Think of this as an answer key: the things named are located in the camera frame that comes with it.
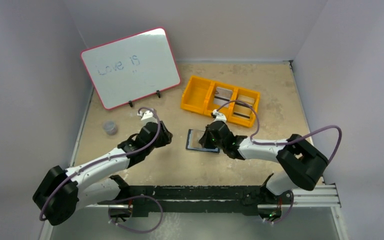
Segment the blue leather card holder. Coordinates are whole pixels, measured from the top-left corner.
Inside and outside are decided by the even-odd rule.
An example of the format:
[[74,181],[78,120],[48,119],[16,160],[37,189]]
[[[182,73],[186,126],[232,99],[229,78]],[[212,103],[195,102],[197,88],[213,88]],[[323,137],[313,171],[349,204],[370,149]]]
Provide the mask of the blue leather card holder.
[[203,130],[189,129],[187,132],[185,149],[190,151],[219,154],[219,148],[205,148],[199,143],[199,140],[204,136],[204,133],[205,132]]

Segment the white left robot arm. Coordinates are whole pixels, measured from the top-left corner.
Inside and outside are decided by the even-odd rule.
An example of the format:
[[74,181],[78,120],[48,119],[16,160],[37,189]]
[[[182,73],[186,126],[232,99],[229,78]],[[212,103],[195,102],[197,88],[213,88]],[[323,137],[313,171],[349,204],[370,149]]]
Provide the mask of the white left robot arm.
[[121,181],[112,174],[144,161],[154,149],[169,145],[172,138],[164,122],[148,122],[101,157],[67,169],[52,167],[32,197],[40,209],[39,220],[57,226],[92,204],[93,196],[96,203],[115,200],[118,195],[109,191],[120,190]]

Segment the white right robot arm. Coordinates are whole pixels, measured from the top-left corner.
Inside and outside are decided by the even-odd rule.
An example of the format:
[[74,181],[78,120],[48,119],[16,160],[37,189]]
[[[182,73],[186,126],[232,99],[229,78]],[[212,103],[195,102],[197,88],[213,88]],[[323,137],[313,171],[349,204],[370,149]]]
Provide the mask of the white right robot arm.
[[231,159],[279,163],[282,171],[268,177],[263,184],[274,196],[296,188],[312,191],[329,164],[328,158],[299,134],[253,142],[249,136],[233,134],[221,120],[207,125],[198,143],[203,148],[218,148]]

